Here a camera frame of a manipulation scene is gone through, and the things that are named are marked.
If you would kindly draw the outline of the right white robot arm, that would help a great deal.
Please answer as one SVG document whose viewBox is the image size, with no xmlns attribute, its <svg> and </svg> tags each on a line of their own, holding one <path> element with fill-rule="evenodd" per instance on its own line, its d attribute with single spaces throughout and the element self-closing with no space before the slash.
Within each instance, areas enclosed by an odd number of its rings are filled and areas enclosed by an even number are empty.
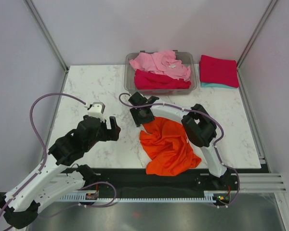
<svg viewBox="0 0 289 231">
<path fill-rule="evenodd" d="M 146 98 L 138 92 L 130 96 L 128 102 L 138 127 L 152 122 L 156 117 L 180 123 L 188 140 L 201 149 L 208 164 L 211 185 L 220 190 L 231 183 L 231 167 L 222 161 L 217 147 L 217 142 L 224 137 L 224 130 L 202 105 L 185 108 L 166 103 L 156 96 Z"/>
</svg>

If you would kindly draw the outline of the orange t shirt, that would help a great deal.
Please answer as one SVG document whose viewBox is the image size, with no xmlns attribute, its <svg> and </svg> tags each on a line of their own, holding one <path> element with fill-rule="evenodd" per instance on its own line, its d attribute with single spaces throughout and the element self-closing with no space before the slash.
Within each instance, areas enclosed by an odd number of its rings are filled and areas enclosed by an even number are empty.
<svg viewBox="0 0 289 231">
<path fill-rule="evenodd" d="M 146 166 L 147 175 L 174 177 L 201 163 L 181 124 L 156 117 L 143 127 L 140 144 L 151 160 Z"/>
</svg>

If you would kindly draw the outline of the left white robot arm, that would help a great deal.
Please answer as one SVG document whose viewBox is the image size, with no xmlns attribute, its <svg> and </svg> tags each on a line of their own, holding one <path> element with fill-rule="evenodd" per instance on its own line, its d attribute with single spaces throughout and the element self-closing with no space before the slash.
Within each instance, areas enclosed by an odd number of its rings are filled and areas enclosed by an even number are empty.
<svg viewBox="0 0 289 231">
<path fill-rule="evenodd" d="M 115 117 L 111 128 L 100 116 L 85 115 L 75 129 L 58 138 L 38 166 L 14 189 L 0 192 L 0 217 L 13 228 L 31 224 L 46 207 L 75 190 L 92 189 L 99 182 L 88 165 L 80 165 L 63 180 L 49 185 L 59 173 L 70 168 L 99 141 L 117 141 L 120 127 Z"/>
</svg>

